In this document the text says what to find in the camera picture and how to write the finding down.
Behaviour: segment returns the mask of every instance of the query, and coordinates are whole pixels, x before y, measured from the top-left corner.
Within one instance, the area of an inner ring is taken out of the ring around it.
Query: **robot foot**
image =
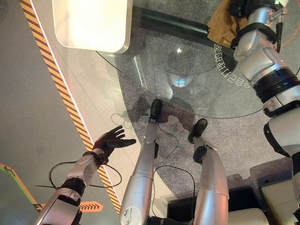
[[[201,137],[203,131],[206,129],[207,127],[207,120],[202,118],[202,119],[199,119],[196,124],[193,126],[193,129],[191,131],[191,133],[188,135],[188,141],[191,143],[191,144],[194,144],[194,141],[193,141],[193,137]]]
[[[154,120],[155,123],[157,122],[157,119],[161,113],[162,106],[163,106],[163,103],[159,99],[155,99],[152,102],[149,122],[150,122],[150,120],[152,120],[152,121]]]

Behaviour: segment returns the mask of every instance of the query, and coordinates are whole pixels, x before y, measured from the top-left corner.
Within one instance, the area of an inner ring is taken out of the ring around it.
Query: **silver metal casing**
[[[227,225],[228,185],[223,163],[211,144],[203,138],[193,138],[194,149],[207,146],[199,184],[193,225]]]
[[[149,123],[139,158],[126,187],[120,210],[122,225],[145,225],[149,217],[157,127]]]

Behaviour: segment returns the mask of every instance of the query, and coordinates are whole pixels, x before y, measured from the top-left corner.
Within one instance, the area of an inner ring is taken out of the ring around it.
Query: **glass table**
[[[158,98],[191,113],[210,118],[255,113],[262,109],[262,103],[236,66],[233,50],[206,38],[205,24],[219,3],[134,1],[129,49],[122,54],[98,54]],[[286,45],[280,54],[296,73],[300,61],[300,36],[296,32],[299,6],[290,1],[287,7],[282,38]]]

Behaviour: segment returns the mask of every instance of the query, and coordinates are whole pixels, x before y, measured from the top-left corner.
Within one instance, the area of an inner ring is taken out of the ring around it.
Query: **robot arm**
[[[292,182],[300,207],[300,81],[274,49],[287,9],[276,11],[271,0],[248,0],[243,9],[248,25],[232,42],[234,58],[262,101],[264,113],[272,117],[264,126],[267,140],[276,152],[292,158]],[[277,34],[272,30],[275,24]]]
[[[105,133],[94,144],[93,151],[87,151],[68,173],[63,185],[56,190],[35,221],[36,225],[77,225],[82,212],[79,210],[85,188],[91,183],[94,172],[108,162],[114,148],[134,144],[135,139],[121,139],[122,126]]]

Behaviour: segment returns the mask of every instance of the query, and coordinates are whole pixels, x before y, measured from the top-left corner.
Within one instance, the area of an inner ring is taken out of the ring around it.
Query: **gray carpet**
[[[122,74],[119,80],[128,115],[141,141],[148,122],[150,105],[156,96]],[[166,101],[163,103],[155,167],[173,165],[188,170],[197,185],[201,166],[193,161],[193,145],[188,142],[188,133],[201,116],[181,110]],[[229,188],[252,186],[259,195],[259,186],[291,177],[290,159],[275,153],[264,137],[263,126],[269,118],[262,111],[236,119],[207,120],[209,124],[204,137],[219,149]],[[169,167],[161,168],[157,172],[178,198],[192,195],[193,182],[185,172]]]
[[[200,23],[208,22],[219,3],[220,0],[134,2],[141,7]],[[288,9],[282,43],[291,38],[298,25],[294,21],[300,19],[296,1],[290,1]],[[280,53],[294,73],[299,68],[299,43],[298,34]],[[214,49],[205,45],[133,27],[130,47],[125,53],[101,55],[129,79],[193,114],[210,118],[235,118],[262,108],[255,92],[246,88],[245,81],[239,86],[238,80],[244,80],[239,69],[223,77],[217,68]],[[226,68],[229,68],[230,60],[225,60]]]
[[[151,0],[144,1],[145,5],[137,1],[135,4],[207,23],[219,2],[189,0],[183,4],[176,0]],[[300,18],[296,1],[290,1],[288,9],[282,43],[292,37],[298,25],[295,21]],[[300,66],[299,42],[297,34],[280,53],[294,73]],[[182,48],[180,54],[176,53],[178,48]],[[204,136],[219,149],[229,188],[251,186],[259,196],[259,187],[290,179],[292,165],[290,159],[275,153],[265,139],[263,126],[269,118],[262,111],[256,112],[262,104],[254,91],[224,79],[216,68],[214,54],[207,46],[133,28],[127,52],[115,55],[115,61],[102,55],[120,70],[124,102],[139,140],[144,135],[152,100],[165,100],[155,167],[173,165],[186,169],[199,182],[201,166],[193,162],[193,146],[187,137],[192,125],[205,116],[209,125]],[[234,74],[242,77],[238,69]],[[186,84],[176,85],[174,81],[179,79]],[[191,196],[193,183],[187,174],[168,167],[158,173],[177,197]]]

